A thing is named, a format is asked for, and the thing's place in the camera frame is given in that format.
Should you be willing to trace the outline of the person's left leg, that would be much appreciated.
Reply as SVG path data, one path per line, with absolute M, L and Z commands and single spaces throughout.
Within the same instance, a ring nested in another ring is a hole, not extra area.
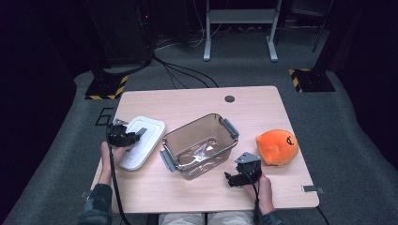
M 159 225 L 204 225 L 204 216 L 202 214 L 192 213 L 171 213 L 160 214 Z

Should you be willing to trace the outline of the white metal stand frame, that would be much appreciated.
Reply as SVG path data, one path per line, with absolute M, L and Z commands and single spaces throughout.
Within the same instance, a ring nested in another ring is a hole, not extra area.
M 206 0 L 206 45 L 203 60 L 208 62 L 211 55 L 211 33 L 212 24 L 270 24 L 270 33 L 267 36 L 268 52 L 271 62 L 278 61 L 275 49 L 274 36 L 280 16 L 283 0 L 277 0 L 274 8 L 260 9 L 211 9 L 210 0 Z

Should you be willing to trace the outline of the black stand with hazard tape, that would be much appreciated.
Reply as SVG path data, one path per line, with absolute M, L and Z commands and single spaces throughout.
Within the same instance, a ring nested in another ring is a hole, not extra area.
M 128 72 L 109 72 L 107 68 L 121 63 L 119 41 L 123 22 L 122 9 L 111 0 L 83 0 L 88 14 L 90 40 L 87 47 L 87 64 L 94 75 L 85 95 L 87 98 L 118 98 Z
M 290 12 L 308 18 L 316 18 L 322 22 L 321 9 L 316 0 L 292 0 Z M 339 31 L 332 29 L 329 33 L 315 65 L 310 69 L 289 69 L 289 75 L 299 93 L 334 92 L 335 88 L 326 74 L 327 65 L 335 54 L 335 45 L 340 41 Z

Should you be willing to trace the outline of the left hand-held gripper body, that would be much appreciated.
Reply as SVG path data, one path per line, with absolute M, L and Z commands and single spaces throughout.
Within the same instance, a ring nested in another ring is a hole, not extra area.
M 114 122 L 108 126 L 107 142 L 116 147 L 123 147 L 127 145 L 127 122 L 115 119 Z

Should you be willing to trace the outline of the orange plush toy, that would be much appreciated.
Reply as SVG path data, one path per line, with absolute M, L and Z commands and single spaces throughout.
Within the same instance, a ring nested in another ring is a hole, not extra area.
M 285 165 L 299 152 L 298 140 L 284 129 L 269 130 L 255 140 L 258 153 L 267 165 Z

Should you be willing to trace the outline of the person's left hand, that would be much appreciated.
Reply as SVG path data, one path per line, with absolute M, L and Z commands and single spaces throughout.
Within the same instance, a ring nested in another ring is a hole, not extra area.
M 116 147 L 109 145 L 107 142 L 103 142 L 100 146 L 101 150 L 101 162 L 102 162 L 102 172 L 101 175 L 111 173 L 111 160 L 110 155 L 114 157 L 114 163 L 117 164 L 123 157 L 124 153 L 131 150 L 132 146 Z

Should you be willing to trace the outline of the brown translucent storage box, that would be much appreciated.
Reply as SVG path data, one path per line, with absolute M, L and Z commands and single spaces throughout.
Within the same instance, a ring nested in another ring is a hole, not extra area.
M 224 163 L 238 137 L 228 119 L 210 113 L 167 133 L 160 155 L 171 173 L 179 172 L 185 180 L 192 180 Z

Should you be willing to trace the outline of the person's right hand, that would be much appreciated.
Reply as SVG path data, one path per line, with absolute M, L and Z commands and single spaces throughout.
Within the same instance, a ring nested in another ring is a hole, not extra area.
M 254 186 L 246 185 L 243 188 L 253 201 L 259 200 L 258 209 L 262 216 L 275 210 L 272 201 L 271 182 L 264 174 Z

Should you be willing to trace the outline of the dark computer cabinet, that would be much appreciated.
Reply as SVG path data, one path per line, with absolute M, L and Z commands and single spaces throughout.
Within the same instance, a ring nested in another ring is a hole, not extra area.
M 108 0 L 107 54 L 112 65 L 146 63 L 152 54 L 150 6 L 146 0 Z

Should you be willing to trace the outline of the person's right leg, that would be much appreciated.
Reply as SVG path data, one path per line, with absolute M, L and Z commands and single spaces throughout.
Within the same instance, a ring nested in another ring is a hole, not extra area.
M 228 211 L 207 215 L 207 225 L 253 225 L 251 211 Z

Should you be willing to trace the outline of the person's leg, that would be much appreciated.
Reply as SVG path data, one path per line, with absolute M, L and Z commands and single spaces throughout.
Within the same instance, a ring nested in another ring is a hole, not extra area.
M 207 225 L 253 225 L 251 211 L 228 211 L 207 215 Z
M 202 214 L 192 213 L 171 213 L 160 214 L 159 225 L 204 225 L 204 216 Z

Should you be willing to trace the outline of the thin black pole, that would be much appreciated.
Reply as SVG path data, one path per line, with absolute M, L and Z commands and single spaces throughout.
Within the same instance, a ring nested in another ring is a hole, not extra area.
M 318 30 L 317 30 L 317 37 L 316 37 L 316 40 L 314 43 L 314 47 L 312 49 L 313 53 L 316 51 L 319 41 L 320 41 L 320 38 L 322 37 L 324 27 L 327 22 L 329 12 L 331 10 L 333 2 L 334 2 L 334 0 L 316 0 L 316 3 L 319 5 L 319 8 L 321 9 L 320 17 L 322 18 L 322 22 L 320 23 Z

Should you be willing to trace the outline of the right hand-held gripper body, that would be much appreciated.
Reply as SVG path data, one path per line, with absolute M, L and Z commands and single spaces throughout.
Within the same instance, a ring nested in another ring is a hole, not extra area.
M 262 175 L 261 158 L 257 155 L 245 152 L 236 159 L 237 171 L 242 173 L 248 185 L 257 182 Z

